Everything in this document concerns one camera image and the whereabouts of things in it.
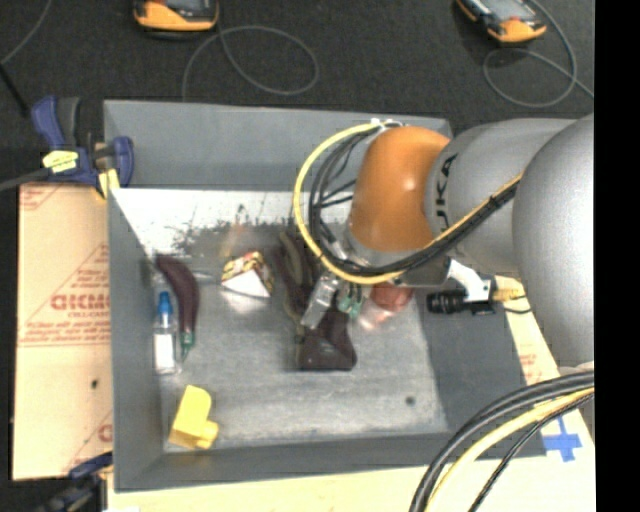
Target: gray bin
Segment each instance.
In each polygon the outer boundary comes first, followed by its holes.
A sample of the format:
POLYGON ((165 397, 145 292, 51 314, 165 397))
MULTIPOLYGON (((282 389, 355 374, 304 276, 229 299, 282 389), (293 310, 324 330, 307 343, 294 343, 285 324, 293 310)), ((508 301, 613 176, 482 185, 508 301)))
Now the gray bin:
MULTIPOLYGON (((308 373, 292 365, 278 279, 269 299, 220 286, 225 258, 275 247, 297 169, 319 143, 391 116, 137 101, 107 101, 104 113, 105 138, 130 136, 136 158, 132 183, 109 201, 116 490, 425 465, 480 407, 524 385, 502 312, 432 315, 421 290, 378 329, 352 322, 351 372, 308 373), (167 289, 156 252, 204 276, 197 344, 175 376, 152 370, 167 289), (186 384, 214 397, 209 450, 166 441, 186 384)), ((451 136, 444 120, 393 118, 451 136)), ((521 453, 541 452, 534 442, 521 453)))

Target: blue tape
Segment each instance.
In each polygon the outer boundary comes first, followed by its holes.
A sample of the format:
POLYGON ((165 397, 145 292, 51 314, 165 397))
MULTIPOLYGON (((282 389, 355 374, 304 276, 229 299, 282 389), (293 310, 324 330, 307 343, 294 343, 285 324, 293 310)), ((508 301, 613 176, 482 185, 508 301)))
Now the blue tape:
POLYGON ((558 418, 560 433, 551 436, 542 436, 542 442, 547 451, 558 450, 562 457, 562 462, 571 462, 576 457, 573 450, 582 448, 582 443, 578 434, 569 434, 562 417, 558 418))

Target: clamp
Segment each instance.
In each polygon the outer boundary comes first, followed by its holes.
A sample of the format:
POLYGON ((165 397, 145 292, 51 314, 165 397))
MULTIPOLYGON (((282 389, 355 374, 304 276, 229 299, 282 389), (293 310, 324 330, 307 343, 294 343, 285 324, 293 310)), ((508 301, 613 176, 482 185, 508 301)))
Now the clamp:
POLYGON ((45 96, 31 109, 36 131, 46 140, 50 153, 43 160, 49 171, 46 178, 54 182, 78 182, 95 187, 105 197, 113 186, 126 186, 134 168, 133 142, 129 137, 115 137, 107 147, 78 146, 75 137, 79 98, 45 96), (95 161, 112 158, 113 166, 100 170, 95 161))
POLYGON ((76 466, 68 474, 73 484, 32 512, 78 512, 96 496, 100 510, 104 510, 104 479, 98 473, 112 464, 113 454, 107 452, 76 466))

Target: blue bottle cap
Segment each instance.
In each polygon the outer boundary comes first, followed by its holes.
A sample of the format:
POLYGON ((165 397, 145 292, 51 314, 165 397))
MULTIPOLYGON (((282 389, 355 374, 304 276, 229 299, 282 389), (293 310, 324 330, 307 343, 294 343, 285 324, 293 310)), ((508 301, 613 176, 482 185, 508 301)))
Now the blue bottle cap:
POLYGON ((160 292, 158 296, 158 315, 173 315, 169 292, 160 292))

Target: yellow cable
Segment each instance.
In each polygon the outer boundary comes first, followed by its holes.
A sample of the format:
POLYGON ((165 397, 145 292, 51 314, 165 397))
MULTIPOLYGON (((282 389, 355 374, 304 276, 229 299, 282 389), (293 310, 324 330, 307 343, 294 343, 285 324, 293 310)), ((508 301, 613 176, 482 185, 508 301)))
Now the yellow cable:
POLYGON ((318 157, 326 151, 329 147, 337 144, 341 140, 350 137, 351 135, 356 135, 358 133, 364 133, 372 128, 376 128, 378 126, 384 126, 385 123, 365 123, 357 126, 353 126, 351 128, 347 128, 339 133, 336 133, 332 137, 329 137, 322 144, 320 144, 305 160, 304 164, 300 168, 300 172, 298 173, 298 177, 296 179, 295 186, 293 188, 293 213, 295 216, 296 224, 298 226, 298 230, 302 235, 307 247, 315 254, 322 264, 333 272, 336 276, 344 279, 345 281, 350 281, 352 283, 362 284, 362 285, 373 285, 378 283, 383 283, 388 281, 389 279, 393 279, 402 274, 402 272, 390 272, 387 274, 381 274, 378 276, 360 276, 356 274, 349 274, 348 272, 343 271, 342 269, 335 266, 331 261, 327 259, 327 257, 323 254, 322 249, 316 244, 315 240, 309 233, 307 226, 304 223, 304 216, 302 215, 302 208, 300 205, 300 197, 302 195, 302 185, 304 183, 304 179, 309 173, 311 166, 318 159, 318 157))
POLYGON ((559 411, 567 405, 570 405, 580 398, 593 392, 594 388, 588 388, 583 391, 577 391, 570 395, 556 398, 555 400, 544 402, 536 406, 534 409, 521 414, 520 416, 504 423, 500 427, 489 432, 486 436, 477 441, 466 452, 464 452, 462 456, 444 474, 444 476, 440 479, 440 481, 434 488, 433 493, 431 494, 431 498, 429 499, 429 502, 427 503, 427 506, 425 508, 425 512, 433 512, 434 510, 436 510, 437 502, 439 499, 441 499, 442 496, 442 489, 444 489, 447 484, 450 484, 456 473, 460 473, 461 469, 464 466, 472 463, 494 444, 501 441, 508 435, 513 434, 516 430, 526 427, 531 423, 541 421, 554 412, 559 411))
POLYGON ((491 294, 493 302, 509 302, 524 298, 524 291, 520 288, 498 288, 491 294))
MULTIPOLYGON (((388 272, 386 274, 380 274, 377 276, 361 276, 358 274, 350 274, 348 272, 345 272, 341 268, 334 265, 331 261, 329 261, 329 259, 322 252, 322 249, 318 246, 318 244, 316 244, 315 240, 311 236, 311 233, 309 233, 309 230, 307 229, 307 226, 304 223, 304 216, 302 214, 302 208, 300 205, 300 199, 302 196, 302 185, 304 184, 304 180, 307 174, 309 173, 309 170, 311 169, 311 166, 313 165, 313 163, 318 159, 318 157, 324 151, 326 151, 332 145, 337 144, 341 140, 346 139, 351 135, 364 133, 376 127, 384 127, 386 124, 390 124, 390 122, 384 121, 381 123, 371 122, 371 123, 360 124, 357 126, 353 126, 351 128, 347 128, 346 130, 338 132, 335 135, 326 139, 307 157, 305 162, 302 164, 302 167, 300 168, 300 172, 298 173, 298 176, 296 178, 296 183, 293 189, 293 213, 295 216, 296 225, 298 226, 298 230, 300 231, 300 234, 302 235, 302 238, 304 239, 305 243, 307 244, 309 249, 318 257, 318 259, 325 266, 325 268, 333 272, 336 276, 344 279, 345 281, 349 281, 356 284, 374 285, 374 284, 384 283, 391 279, 395 279, 396 277, 402 275, 405 271, 399 270, 397 272, 388 272)), ((483 201, 481 204, 473 208, 467 215, 465 215, 456 223, 454 223, 452 226, 450 226, 446 231, 442 232, 438 237, 436 237, 431 242, 429 242, 421 250, 428 249, 431 245, 439 242, 444 237, 448 236, 450 233, 458 229, 458 227, 462 225, 464 222, 466 222, 471 216, 475 215, 481 208, 484 208, 484 206, 486 206, 486 204, 489 203, 494 196, 498 195, 500 192, 510 187, 511 185, 514 185, 515 183, 519 182, 522 179, 522 175, 523 173, 520 173, 516 177, 511 179, 508 183, 504 184, 491 197, 489 197, 488 199, 483 201)))

